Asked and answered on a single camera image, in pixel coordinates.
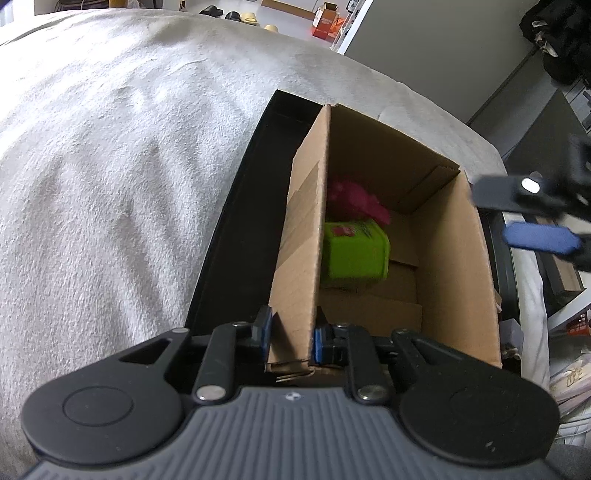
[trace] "cardboard box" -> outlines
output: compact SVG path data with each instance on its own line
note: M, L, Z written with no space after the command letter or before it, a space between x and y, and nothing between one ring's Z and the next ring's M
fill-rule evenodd
M374 290L319 291L328 178L358 182L396 213L387 229L392 277ZM318 304L330 323L353 322L373 335L420 329L501 365L491 268L466 176L452 160L342 105L323 107L294 157L269 300L278 314L271 369L308 368Z
M336 8L336 4L330 3L325 3L318 8L312 21L312 35L326 40L326 37L329 36L330 27L332 27L337 17Z

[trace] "silver rivet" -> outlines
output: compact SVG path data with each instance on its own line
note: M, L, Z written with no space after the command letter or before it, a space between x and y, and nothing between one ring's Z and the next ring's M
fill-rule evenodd
M388 390L382 385L365 385L357 390L357 394L361 400L378 401L388 396Z
M226 395L226 389L219 385L204 385L197 390L197 398L203 401L216 401Z
M528 177L521 180L521 186L530 193L538 193L540 191L540 184Z
M301 395L298 392L289 392L285 394L285 399L289 401L296 401L301 398Z

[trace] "orange object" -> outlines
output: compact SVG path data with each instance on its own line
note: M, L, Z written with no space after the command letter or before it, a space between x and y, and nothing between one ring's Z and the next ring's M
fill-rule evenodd
M312 35L326 40L336 18L336 5L326 2L316 11L311 28Z
M328 39L334 40L336 38L336 36L339 34L339 30L343 27L344 23L345 23L345 19L343 17L339 17L337 15L336 20L334 21L334 23L330 27L330 31L329 31L329 35L327 37L327 40Z

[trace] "cardboard flap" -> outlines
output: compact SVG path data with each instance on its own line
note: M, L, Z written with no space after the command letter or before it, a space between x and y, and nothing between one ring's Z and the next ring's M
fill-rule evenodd
M325 106L291 167L285 222L269 298L269 305L279 317L272 328L272 363L309 357L320 274L329 124L330 107Z
M421 266L415 272L423 333L501 366L495 289L484 234L462 173L411 218Z
M326 288L320 290L319 305L329 323L353 323L375 336L390 337L399 328L421 331L422 308L416 303Z
M329 178L356 181L389 209L396 210L437 166L459 171L456 163L376 119L342 105L333 110L330 158L339 161L329 163ZM440 186L422 195L428 198Z
M416 303L417 282L414 277L414 268L397 262L390 262L388 266L388 278L371 286L359 287L357 293L365 293L407 303Z

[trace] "white wall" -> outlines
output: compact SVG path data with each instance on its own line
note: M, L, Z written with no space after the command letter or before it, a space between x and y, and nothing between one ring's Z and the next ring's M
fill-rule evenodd
M57 0L12 0L14 21L22 21L35 15L53 13Z
M344 54L469 120L532 44L519 29L537 0L374 0Z

